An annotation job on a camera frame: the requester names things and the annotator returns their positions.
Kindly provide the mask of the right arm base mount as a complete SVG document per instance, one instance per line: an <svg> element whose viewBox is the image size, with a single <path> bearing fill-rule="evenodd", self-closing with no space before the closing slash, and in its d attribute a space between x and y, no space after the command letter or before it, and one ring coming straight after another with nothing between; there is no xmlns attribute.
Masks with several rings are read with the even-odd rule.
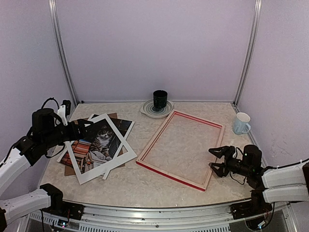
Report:
<svg viewBox="0 0 309 232"><path fill-rule="evenodd" d="M245 224L251 231L261 231L272 221L275 203L266 203L262 191L253 190L249 201L232 204L230 210L233 219L255 216L245 220Z"/></svg>

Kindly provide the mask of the white photo mat board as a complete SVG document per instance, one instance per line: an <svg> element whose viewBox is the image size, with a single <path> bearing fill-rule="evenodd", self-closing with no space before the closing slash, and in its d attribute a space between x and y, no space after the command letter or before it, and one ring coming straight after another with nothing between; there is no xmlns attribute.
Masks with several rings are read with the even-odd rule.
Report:
<svg viewBox="0 0 309 232"><path fill-rule="evenodd" d="M92 114L88 120L94 122L89 136L66 143L65 151L57 160L74 169L80 185L99 176L106 179L112 169L137 157L126 141L133 121L108 114Z"/></svg>

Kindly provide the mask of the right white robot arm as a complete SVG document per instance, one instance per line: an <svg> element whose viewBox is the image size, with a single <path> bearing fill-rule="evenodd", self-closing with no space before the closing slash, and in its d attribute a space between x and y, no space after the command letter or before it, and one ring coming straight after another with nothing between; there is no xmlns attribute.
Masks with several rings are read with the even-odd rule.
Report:
<svg viewBox="0 0 309 232"><path fill-rule="evenodd" d="M234 146L222 146L208 150L222 163L209 164L218 177L239 174L252 188L247 203L231 206L235 218L248 217L272 210L275 202L307 202L309 200L309 161L279 167L261 166L262 151L255 145L243 150Z"/></svg>

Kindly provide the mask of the red wooden picture frame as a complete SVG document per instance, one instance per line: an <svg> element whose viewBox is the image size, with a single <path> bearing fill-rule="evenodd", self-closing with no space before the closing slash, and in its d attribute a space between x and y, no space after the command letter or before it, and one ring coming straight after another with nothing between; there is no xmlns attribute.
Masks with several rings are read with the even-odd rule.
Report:
<svg viewBox="0 0 309 232"><path fill-rule="evenodd" d="M224 125L172 110L136 163L167 178L205 191L217 158L210 148L220 147Z"/></svg>

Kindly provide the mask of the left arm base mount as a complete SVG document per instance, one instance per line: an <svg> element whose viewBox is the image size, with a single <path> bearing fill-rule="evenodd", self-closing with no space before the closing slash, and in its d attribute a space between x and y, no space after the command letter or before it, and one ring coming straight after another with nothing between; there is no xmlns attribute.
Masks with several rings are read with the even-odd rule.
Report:
<svg viewBox="0 0 309 232"><path fill-rule="evenodd" d="M62 201L53 203L50 207L44 208L43 212L60 216L67 219L81 220L85 206L82 204Z"/></svg>

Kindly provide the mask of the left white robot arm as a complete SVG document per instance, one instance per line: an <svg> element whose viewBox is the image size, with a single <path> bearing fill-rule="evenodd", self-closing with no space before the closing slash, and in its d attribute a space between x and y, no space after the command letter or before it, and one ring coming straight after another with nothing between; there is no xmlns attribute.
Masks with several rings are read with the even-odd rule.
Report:
<svg viewBox="0 0 309 232"><path fill-rule="evenodd" d="M47 156L49 149L84 139L91 125L92 122L85 119L67 122L65 106L59 107L57 113L51 108L34 112L29 132L11 146L0 164L0 192L4 193L25 170ZM8 224L36 210L47 209L62 215L67 206L62 191L51 184L41 185L31 193L0 202L0 230L4 231Z"/></svg>

